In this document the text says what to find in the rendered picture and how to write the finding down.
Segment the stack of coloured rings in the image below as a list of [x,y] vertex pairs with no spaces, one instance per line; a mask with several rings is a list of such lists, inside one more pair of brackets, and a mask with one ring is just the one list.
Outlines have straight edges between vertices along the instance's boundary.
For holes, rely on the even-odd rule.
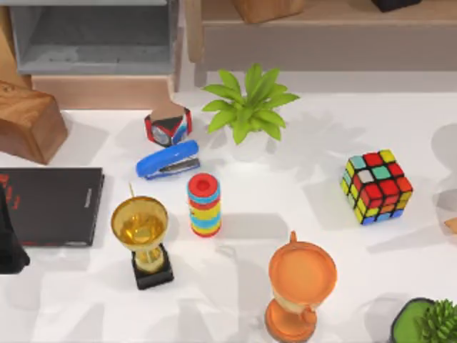
[[215,176],[198,173],[187,185],[192,231],[200,237],[211,237],[221,228],[221,189]]

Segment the blue stapler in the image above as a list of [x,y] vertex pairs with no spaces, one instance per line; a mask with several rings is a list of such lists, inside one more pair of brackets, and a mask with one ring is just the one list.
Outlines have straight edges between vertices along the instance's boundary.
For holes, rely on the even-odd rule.
[[199,168],[198,152],[195,140],[183,141],[144,157],[136,164],[136,174],[151,180]]

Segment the green leafy potted plant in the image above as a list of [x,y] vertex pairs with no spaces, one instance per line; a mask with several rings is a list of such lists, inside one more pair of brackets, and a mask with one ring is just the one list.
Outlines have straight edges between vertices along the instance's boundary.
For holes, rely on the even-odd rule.
[[217,96],[203,108],[213,113],[208,132],[229,127],[235,144],[241,144],[250,133],[264,132],[276,141],[286,122],[278,109],[300,96],[277,82],[280,70],[264,71],[258,63],[252,64],[244,76],[244,85],[228,70],[219,70],[220,84],[208,84],[202,89]]

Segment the red and black twisted cube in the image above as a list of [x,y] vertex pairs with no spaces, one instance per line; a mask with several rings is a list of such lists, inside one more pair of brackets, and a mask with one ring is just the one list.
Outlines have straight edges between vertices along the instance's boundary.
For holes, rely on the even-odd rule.
[[186,107],[179,110],[176,116],[165,119],[154,119],[153,112],[144,118],[146,136],[149,141],[162,147],[177,145],[192,132],[192,114]]

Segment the gold trophy on black base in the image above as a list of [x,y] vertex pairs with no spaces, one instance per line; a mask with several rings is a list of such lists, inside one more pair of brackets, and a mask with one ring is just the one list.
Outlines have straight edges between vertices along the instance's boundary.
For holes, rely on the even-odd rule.
[[171,260],[163,245],[169,224],[166,207],[155,198],[135,195],[133,187],[129,190],[130,197],[111,215],[111,231],[131,252],[136,286],[145,290],[172,282]]

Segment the orange trophy cup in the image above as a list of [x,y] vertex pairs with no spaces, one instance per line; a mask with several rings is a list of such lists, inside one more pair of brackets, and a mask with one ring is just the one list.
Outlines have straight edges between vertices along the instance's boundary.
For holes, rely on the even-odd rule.
[[269,334],[281,343],[304,343],[315,331],[316,308],[336,285],[335,262],[291,232],[289,242],[274,252],[268,276],[273,292],[264,316]]

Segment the coloured puzzle cube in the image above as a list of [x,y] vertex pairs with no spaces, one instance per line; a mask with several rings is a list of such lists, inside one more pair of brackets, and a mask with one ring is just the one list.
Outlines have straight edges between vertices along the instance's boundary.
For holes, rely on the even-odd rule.
[[401,217],[413,193],[389,149],[350,157],[340,186],[358,223],[364,226]]

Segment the pale wooden shelf unit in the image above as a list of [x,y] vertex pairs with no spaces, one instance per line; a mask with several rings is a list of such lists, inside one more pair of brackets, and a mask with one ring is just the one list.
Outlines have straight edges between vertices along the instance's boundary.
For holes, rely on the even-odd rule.
[[457,71],[457,0],[422,0],[387,13],[371,0],[310,0],[304,11],[247,24],[231,0],[183,0],[195,80],[258,62],[316,73]]

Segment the wooden block on shelf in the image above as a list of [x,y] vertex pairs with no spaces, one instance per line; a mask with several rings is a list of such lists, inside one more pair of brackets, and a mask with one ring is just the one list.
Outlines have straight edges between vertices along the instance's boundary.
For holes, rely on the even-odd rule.
[[300,14],[308,0],[231,0],[248,24],[258,24]]

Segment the black book with red print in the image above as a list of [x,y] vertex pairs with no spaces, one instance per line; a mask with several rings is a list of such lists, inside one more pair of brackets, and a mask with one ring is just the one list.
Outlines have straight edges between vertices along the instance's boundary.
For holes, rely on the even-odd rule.
[[104,185],[101,168],[0,169],[13,228],[29,247],[90,247]]

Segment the grey cabinet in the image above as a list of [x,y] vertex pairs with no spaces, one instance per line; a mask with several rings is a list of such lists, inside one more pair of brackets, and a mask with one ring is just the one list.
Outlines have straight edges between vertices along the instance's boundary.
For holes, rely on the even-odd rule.
[[0,0],[17,68],[33,75],[174,72],[179,0]]

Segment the brown wooden block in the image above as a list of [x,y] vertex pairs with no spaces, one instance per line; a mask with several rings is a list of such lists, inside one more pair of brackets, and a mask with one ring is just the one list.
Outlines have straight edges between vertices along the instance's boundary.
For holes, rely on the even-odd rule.
[[0,81],[0,152],[48,164],[67,136],[52,95]]

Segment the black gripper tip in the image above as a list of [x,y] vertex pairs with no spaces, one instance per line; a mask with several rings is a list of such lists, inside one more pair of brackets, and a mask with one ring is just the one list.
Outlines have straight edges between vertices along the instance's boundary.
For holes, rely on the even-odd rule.
[[0,274],[18,274],[29,264],[29,255],[15,234],[4,188],[0,185]]

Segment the black object on shelf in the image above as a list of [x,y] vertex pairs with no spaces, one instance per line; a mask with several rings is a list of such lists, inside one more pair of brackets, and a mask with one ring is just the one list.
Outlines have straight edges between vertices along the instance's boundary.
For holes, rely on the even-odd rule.
[[382,13],[415,6],[422,1],[423,0],[371,0],[376,8]]

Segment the green plant in dark pot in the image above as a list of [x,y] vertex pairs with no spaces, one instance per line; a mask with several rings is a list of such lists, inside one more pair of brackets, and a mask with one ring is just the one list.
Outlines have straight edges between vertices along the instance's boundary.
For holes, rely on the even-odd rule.
[[457,343],[457,304],[449,299],[409,300],[391,325],[389,343]]

